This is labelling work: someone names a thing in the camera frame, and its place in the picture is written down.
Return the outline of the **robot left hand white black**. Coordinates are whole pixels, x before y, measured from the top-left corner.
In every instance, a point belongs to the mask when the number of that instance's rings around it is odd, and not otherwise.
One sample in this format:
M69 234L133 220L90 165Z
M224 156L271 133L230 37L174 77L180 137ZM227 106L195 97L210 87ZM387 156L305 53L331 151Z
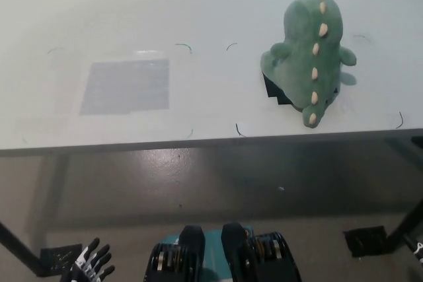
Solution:
M105 267L111 260L110 245L97 249L100 239L95 238L79 254L71 267L62 274L60 282L102 282L115 270L114 265Z

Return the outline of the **robot right hand white black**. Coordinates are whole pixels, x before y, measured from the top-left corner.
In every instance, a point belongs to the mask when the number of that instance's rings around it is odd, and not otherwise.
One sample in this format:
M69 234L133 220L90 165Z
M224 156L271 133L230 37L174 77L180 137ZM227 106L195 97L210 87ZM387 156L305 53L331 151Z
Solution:
M412 251L412 253L414 254L415 258L420 262L420 264L423 264L423 256L422 256L423 244L414 238L409 238L408 246L410 250Z

